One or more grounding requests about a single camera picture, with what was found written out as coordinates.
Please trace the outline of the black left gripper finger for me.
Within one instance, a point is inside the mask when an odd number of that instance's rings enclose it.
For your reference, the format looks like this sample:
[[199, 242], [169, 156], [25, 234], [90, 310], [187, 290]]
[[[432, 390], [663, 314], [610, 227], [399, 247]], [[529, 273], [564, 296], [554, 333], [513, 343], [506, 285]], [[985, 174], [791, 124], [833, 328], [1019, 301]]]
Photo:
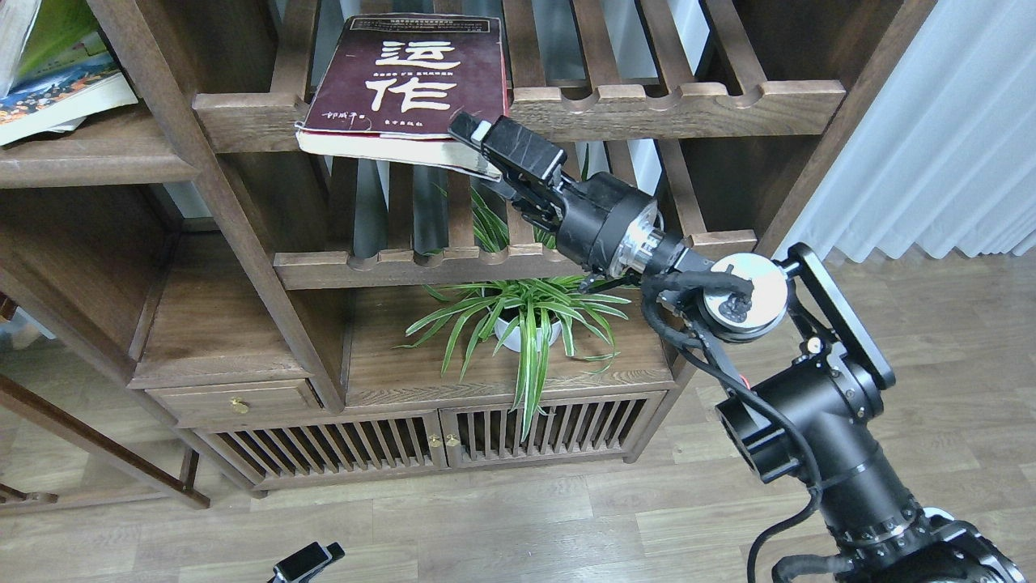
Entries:
[[340, 543], [322, 546], [318, 542], [306, 547], [274, 565], [274, 582], [311, 582], [317, 573], [345, 556]]

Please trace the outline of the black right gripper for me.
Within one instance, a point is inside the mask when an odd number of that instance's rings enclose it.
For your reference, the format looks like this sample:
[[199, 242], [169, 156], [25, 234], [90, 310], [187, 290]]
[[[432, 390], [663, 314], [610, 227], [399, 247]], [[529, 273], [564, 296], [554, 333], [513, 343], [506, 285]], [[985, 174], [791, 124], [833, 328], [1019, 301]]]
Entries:
[[677, 232], [656, 226], [657, 199], [607, 172], [587, 181], [567, 177], [567, 154], [507, 116], [484, 121], [460, 111], [448, 132], [502, 171], [490, 190], [522, 218], [555, 235], [555, 247], [599, 278], [636, 280], [689, 269]]

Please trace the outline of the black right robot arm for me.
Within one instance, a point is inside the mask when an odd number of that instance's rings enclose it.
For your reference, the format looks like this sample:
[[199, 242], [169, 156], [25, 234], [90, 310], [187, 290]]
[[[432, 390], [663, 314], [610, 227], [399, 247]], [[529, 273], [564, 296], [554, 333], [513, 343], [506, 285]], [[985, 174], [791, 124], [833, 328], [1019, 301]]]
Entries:
[[796, 244], [781, 262], [755, 253], [711, 261], [658, 228], [655, 197], [607, 172], [574, 180], [566, 152], [513, 119], [459, 112], [448, 130], [495, 166], [495, 190], [588, 271], [586, 291], [639, 287], [648, 324], [725, 388], [718, 415], [759, 479], [806, 486], [807, 505], [754, 540], [748, 581], [762, 543], [815, 512], [839, 550], [783, 557], [773, 581], [1025, 580], [968, 521], [921, 505], [891, 467], [868, 422], [894, 372], [811, 247]]

